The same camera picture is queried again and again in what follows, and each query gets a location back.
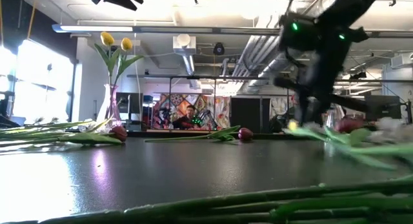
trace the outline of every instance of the window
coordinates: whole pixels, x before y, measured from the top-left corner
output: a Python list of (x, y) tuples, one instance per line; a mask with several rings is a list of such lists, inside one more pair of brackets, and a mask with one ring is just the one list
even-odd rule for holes
[(7, 76), (15, 73), (17, 56), (11, 51), (0, 47), (0, 92), (13, 91), (13, 83), (9, 82)]
[(11, 51), (0, 47), (0, 107), (3, 107), (3, 102), (6, 102), (6, 110), (0, 110), (0, 114), (11, 116), (13, 107), (13, 96), (7, 96), (7, 92), (14, 91), (15, 66), (17, 56)]
[(69, 58), (25, 40), (19, 47), (13, 115), (33, 123), (57, 117), (68, 120), (74, 66)]

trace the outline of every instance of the pink vase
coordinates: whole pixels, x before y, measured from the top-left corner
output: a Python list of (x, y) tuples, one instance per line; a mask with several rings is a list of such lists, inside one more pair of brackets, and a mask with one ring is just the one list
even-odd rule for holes
[(116, 85), (105, 85), (105, 99), (103, 100), (103, 104), (97, 115), (97, 122), (103, 122), (106, 119), (112, 117), (112, 119), (108, 122), (108, 126), (110, 128), (121, 126), (121, 116), (119, 115), (119, 109), (117, 107), (116, 101)]

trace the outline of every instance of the painting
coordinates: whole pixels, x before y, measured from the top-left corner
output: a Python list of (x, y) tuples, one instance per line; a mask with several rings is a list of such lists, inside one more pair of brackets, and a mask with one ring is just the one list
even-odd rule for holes
[(283, 115), (287, 112), (287, 97), (272, 97), (270, 100), (270, 119), (276, 115)]
[(154, 105), (153, 129), (169, 129), (172, 122), (186, 115), (186, 108), (195, 106), (196, 115), (208, 114), (201, 122), (201, 130), (211, 130), (215, 121), (217, 129), (230, 127), (230, 98), (206, 96), (201, 94), (161, 94)]

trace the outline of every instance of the colorful mural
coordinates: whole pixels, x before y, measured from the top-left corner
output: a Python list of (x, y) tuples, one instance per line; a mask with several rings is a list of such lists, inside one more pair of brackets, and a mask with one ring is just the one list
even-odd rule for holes
[[(215, 102), (215, 122), (220, 128), (230, 127), (230, 98), (216, 97)], [(214, 115), (214, 97), (198, 94), (161, 94), (160, 100), (154, 105), (153, 126), (154, 129), (168, 129), (173, 121), (186, 115), (186, 108), (194, 105), (195, 113), (200, 114), (209, 110)], [(206, 117), (200, 129), (208, 130), (212, 128), (212, 122)]]

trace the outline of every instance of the dark table surface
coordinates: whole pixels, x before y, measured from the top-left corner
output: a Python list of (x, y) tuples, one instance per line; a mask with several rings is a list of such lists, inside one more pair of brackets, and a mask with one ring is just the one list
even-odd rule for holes
[(252, 192), (379, 181), (317, 141), (191, 141), (0, 156), (0, 223)]

